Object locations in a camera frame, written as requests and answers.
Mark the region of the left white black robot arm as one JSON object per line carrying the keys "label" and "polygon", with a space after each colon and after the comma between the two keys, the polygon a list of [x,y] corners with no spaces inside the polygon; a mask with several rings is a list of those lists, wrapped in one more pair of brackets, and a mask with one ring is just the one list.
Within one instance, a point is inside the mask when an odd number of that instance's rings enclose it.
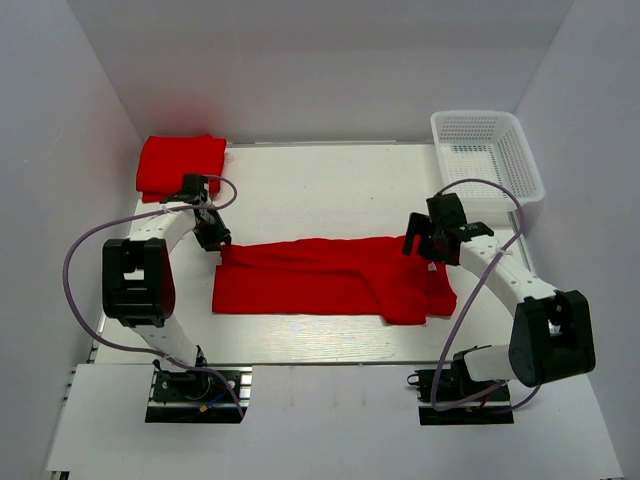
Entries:
{"label": "left white black robot arm", "polygon": [[108,318],[141,337],[159,353],[167,368],[182,368],[177,387],[199,399],[211,387],[201,347],[186,335],[178,321],[176,287],[170,255],[192,235],[206,252],[220,252],[231,244],[219,207],[210,198],[213,176],[186,174],[175,193],[160,201],[160,210],[142,217],[124,239],[110,239],[102,249],[102,306]]}

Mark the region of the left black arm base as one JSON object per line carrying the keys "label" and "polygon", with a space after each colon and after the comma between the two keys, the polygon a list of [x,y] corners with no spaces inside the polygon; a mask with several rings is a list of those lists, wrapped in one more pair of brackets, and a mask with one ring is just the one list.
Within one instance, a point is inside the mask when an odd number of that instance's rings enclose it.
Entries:
{"label": "left black arm base", "polygon": [[145,422],[148,424],[240,424],[249,406],[252,368],[222,368],[215,375],[155,368]]}

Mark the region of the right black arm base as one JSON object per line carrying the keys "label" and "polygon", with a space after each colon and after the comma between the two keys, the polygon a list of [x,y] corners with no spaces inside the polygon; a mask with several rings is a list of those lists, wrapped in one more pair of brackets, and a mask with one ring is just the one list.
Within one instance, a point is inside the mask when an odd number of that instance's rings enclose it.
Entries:
{"label": "right black arm base", "polygon": [[[498,384],[495,380],[473,381],[463,358],[464,353],[456,353],[452,362],[443,368],[436,387],[437,405],[451,406],[457,401]],[[417,392],[421,426],[480,426],[514,423],[513,413],[510,410],[511,396],[505,384],[463,405],[446,411],[437,411],[430,400],[434,378],[434,368],[415,370],[407,377],[408,386]]]}

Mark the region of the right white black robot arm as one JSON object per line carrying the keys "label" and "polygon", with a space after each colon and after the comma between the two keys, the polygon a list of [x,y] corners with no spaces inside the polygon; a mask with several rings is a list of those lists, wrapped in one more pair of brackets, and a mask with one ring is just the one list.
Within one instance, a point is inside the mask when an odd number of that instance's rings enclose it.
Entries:
{"label": "right white black robot arm", "polygon": [[582,293],[557,289],[509,256],[486,224],[468,222],[456,194],[437,194],[426,204],[427,213],[409,217],[403,254],[463,267],[513,317],[507,344],[455,354],[451,384],[459,396],[475,398],[493,382],[537,387],[594,370],[591,314]]}

